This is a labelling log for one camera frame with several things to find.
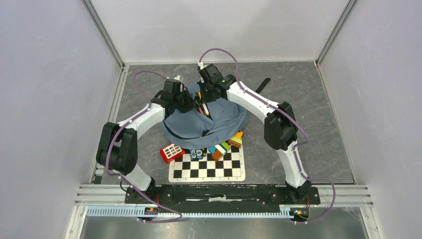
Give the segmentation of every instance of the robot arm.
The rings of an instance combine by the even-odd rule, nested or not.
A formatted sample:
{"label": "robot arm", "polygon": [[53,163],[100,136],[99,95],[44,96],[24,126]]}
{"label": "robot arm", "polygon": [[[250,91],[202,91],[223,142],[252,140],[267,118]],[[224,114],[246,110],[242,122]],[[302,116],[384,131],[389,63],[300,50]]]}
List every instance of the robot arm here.
{"label": "robot arm", "polygon": [[[268,107],[268,105],[278,106],[294,118],[291,106],[287,102],[278,104],[260,96],[260,99],[267,102],[266,104],[262,103],[246,94],[236,83],[234,76],[223,77],[213,64],[198,70],[202,77],[199,85],[203,101],[208,103],[218,98],[225,98],[256,115],[264,123],[265,141],[277,151],[280,157],[286,172],[287,187],[296,192],[298,197],[304,195],[311,187],[311,183],[301,176],[294,158],[293,146],[297,143],[297,128],[280,113]],[[167,79],[164,89],[161,91],[161,97],[154,98],[152,102],[149,110],[148,107],[141,110],[148,110],[145,114],[134,119],[122,130],[117,138],[117,142],[121,141],[120,146],[113,147],[109,164],[111,170],[118,171],[122,177],[125,177],[141,191],[147,191],[150,186],[154,186],[155,182],[137,165],[137,141],[148,129],[163,121],[174,110],[178,109],[181,113],[186,113],[196,107],[187,88],[177,79]],[[99,164],[105,165],[108,146],[117,130],[133,118],[123,120],[118,124],[108,122],[104,125],[96,157]]]}
{"label": "robot arm", "polygon": [[[241,84],[246,90],[248,90],[248,88],[242,82]],[[249,91],[253,94],[256,94],[251,89],[249,89]],[[249,94],[246,94],[237,83],[230,85],[230,89],[227,90],[227,99],[243,106],[245,109],[257,116],[258,119],[260,119],[263,123],[265,123],[265,119],[268,117],[267,115],[274,113],[272,108],[263,104],[261,101],[250,96]],[[268,99],[265,99],[265,101],[268,105],[278,105],[277,102],[270,101]],[[298,188],[301,187],[306,182],[306,180],[300,175],[298,165],[293,155],[293,145],[295,144],[297,144],[296,140],[292,141],[286,150],[277,149],[276,151],[280,157],[281,163],[283,164],[284,171],[286,172],[286,183],[293,186],[294,188]],[[299,153],[297,152],[298,149],[295,148],[294,150],[296,150],[296,154],[299,157]]]}

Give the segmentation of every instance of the chessboard mat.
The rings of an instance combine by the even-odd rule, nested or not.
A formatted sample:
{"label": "chessboard mat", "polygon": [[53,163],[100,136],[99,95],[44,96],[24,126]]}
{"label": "chessboard mat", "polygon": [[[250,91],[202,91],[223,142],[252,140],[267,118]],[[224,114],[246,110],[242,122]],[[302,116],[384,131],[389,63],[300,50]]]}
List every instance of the chessboard mat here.
{"label": "chessboard mat", "polygon": [[191,159],[190,151],[170,162],[169,181],[178,182],[221,182],[244,181],[245,160],[243,147],[232,146],[222,159],[216,162],[207,149],[203,159]]}

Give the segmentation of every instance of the red toy block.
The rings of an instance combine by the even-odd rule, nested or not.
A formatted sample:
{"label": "red toy block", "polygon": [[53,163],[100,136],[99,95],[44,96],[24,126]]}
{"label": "red toy block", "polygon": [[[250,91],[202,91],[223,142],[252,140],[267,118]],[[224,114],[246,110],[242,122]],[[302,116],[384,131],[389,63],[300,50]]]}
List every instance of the red toy block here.
{"label": "red toy block", "polygon": [[175,144],[170,144],[160,150],[161,157],[165,163],[170,163],[178,157],[181,157],[185,153],[185,150],[176,146]]}

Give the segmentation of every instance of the white wall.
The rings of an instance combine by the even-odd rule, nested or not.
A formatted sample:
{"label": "white wall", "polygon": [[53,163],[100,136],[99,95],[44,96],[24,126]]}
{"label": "white wall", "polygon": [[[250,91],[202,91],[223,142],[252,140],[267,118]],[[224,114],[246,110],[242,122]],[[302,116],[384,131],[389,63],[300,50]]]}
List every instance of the white wall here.
{"label": "white wall", "polygon": [[356,4],[322,76],[387,239],[422,234],[422,1]]}
{"label": "white wall", "polygon": [[64,237],[118,75],[81,1],[1,1],[0,238]]}
{"label": "white wall", "polygon": [[[315,60],[347,0],[93,0],[125,62]],[[207,60],[231,61],[223,53]]]}

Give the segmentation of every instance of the blue block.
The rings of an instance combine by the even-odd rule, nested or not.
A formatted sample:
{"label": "blue block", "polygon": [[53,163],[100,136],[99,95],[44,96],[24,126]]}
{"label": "blue block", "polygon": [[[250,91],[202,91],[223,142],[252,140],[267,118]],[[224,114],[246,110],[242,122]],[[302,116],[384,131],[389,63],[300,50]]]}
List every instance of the blue block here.
{"label": "blue block", "polygon": [[213,154],[217,149],[214,146],[208,148],[211,154]]}

